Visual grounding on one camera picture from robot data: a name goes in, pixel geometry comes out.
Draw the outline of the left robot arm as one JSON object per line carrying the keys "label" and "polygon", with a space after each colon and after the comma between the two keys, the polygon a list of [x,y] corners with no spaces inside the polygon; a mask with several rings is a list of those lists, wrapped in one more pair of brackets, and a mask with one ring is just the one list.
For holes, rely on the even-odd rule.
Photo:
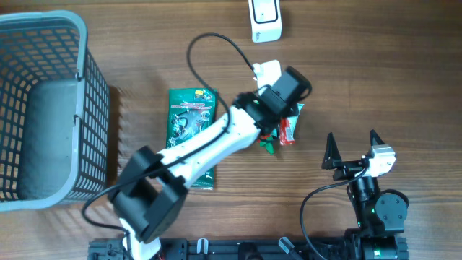
{"label": "left robot arm", "polygon": [[220,119],[186,142],[159,152],[137,150],[108,194],[128,231],[123,244],[130,259],[158,254],[160,236],[176,220],[193,183],[227,156],[271,133],[311,90],[311,83],[289,66],[272,85],[240,93]]}

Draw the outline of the grey plastic shopping basket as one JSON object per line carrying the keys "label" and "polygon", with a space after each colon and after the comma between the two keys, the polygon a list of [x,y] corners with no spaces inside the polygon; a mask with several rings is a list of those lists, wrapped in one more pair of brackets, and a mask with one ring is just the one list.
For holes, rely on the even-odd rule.
{"label": "grey plastic shopping basket", "polygon": [[102,191],[109,112],[109,86],[79,15],[2,15],[2,212],[79,203]]}

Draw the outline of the red chili sauce bottle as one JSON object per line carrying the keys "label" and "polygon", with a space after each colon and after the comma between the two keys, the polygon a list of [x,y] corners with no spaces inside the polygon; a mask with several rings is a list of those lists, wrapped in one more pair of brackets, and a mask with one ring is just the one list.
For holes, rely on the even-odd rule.
{"label": "red chili sauce bottle", "polygon": [[263,147],[270,155],[275,153],[274,143],[279,139],[279,130],[274,129],[269,135],[258,138],[260,147]]}

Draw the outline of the white barcode scanner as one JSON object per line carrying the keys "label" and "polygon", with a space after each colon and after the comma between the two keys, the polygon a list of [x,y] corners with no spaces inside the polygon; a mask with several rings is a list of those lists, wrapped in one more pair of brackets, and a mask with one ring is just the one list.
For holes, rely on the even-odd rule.
{"label": "white barcode scanner", "polygon": [[248,0],[252,41],[267,43],[282,36],[280,0]]}

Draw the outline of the mint wet wipes pack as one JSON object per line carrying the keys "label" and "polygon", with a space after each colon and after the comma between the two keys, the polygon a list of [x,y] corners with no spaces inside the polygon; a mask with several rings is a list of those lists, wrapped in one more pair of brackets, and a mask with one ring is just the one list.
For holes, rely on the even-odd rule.
{"label": "mint wet wipes pack", "polygon": [[287,107],[285,110],[282,111],[280,118],[289,118],[293,116],[299,116],[301,109],[303,108],[303,104],[296,103],[291,107]]}

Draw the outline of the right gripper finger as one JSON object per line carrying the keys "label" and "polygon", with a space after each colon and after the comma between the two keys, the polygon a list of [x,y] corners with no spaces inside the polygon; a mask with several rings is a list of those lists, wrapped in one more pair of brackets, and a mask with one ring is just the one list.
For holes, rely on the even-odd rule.
{"label": "right gripper finger", "polygon": [[374,130],[370,130],[370,145],[377,146],[377,145],[384,145],[385,142],[380,138],[378,133]]}
{"label": "right gripper finger", "polygon": [[336,140],[333,133],[329,133],[326,142],[326,151],[323,158],[321,168],[324,170],[332,170],[342,166],[342,159],[339,153]]}

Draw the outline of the red sauce sachet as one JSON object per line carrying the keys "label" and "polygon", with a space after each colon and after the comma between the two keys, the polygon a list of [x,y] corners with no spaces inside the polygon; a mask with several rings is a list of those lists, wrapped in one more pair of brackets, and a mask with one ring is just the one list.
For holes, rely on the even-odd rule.
{"label": "red sauce sachet", "polygon": [[280,145],[286,146],[295,143],[294,132],[297,123],[296,116],[283,118],[279,126]]}

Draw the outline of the green 3M gloves package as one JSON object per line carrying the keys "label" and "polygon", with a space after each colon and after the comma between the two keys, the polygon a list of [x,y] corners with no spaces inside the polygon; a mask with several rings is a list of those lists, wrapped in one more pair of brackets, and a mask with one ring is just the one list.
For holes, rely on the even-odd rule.
{"label": "green 3M gloves package", "polygon": [[169,90],[166,147],[182,144],[214,123],[217,101],[204,88]]}

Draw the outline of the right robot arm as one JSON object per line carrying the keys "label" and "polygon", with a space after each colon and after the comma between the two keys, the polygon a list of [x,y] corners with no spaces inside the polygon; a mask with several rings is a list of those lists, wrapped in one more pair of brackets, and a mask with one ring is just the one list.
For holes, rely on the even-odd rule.
{"label": "right robot arm", "polygon": [[409,199],[400,191],[380,189],[378,178],[389,173],[396,152],[375,130],[370,131],[370,149],[359,160],[344,161],[336,140],[328,134],[322,169],[333,170],[335,181],[347,181],[346,192],[354,208],[357,228],[344,234],[347,259],[402,260],[409,258],[404,237]]}

